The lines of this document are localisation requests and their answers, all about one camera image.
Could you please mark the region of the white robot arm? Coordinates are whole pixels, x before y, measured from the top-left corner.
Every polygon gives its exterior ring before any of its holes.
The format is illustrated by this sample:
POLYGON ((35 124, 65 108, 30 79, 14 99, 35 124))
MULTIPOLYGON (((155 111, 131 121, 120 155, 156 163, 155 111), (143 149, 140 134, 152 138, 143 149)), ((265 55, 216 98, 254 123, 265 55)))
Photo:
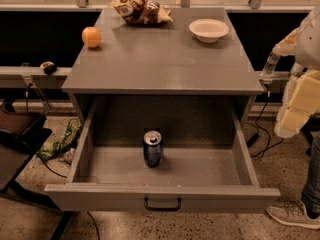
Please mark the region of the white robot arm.
POLYGON ((285 43, 293 46, 288 54, 295 56, 295 63, 290 70, 274 131, 278 137, 291 138, 320 108, 319 5, 312 9, 296 31, 276 45, 282 54, 285 43))

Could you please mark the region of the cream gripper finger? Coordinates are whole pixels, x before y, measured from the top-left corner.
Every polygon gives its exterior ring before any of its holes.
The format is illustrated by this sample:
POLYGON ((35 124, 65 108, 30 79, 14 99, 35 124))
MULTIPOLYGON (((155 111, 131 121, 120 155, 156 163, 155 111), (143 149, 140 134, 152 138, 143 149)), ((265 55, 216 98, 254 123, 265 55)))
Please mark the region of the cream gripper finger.
POLYGON ((309 115, 320 108, 320 71, 307 71, 297 80, 289 107, 309 115))
POLYGON ((298 132, 309 120, 310 115, 299 110, 286 109, 280 125, 285 129, 298 132))

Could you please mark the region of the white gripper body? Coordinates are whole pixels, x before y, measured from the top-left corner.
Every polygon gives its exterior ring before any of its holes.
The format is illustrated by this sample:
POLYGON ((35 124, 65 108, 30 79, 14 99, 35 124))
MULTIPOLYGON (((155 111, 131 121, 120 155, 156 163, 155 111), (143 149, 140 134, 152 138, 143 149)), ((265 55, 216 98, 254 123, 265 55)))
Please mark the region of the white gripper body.
POLYGON ((291 75, 276 118, 276 135, 293 137, 319 109, 320 71, 308 69, 300 77, 291 75))

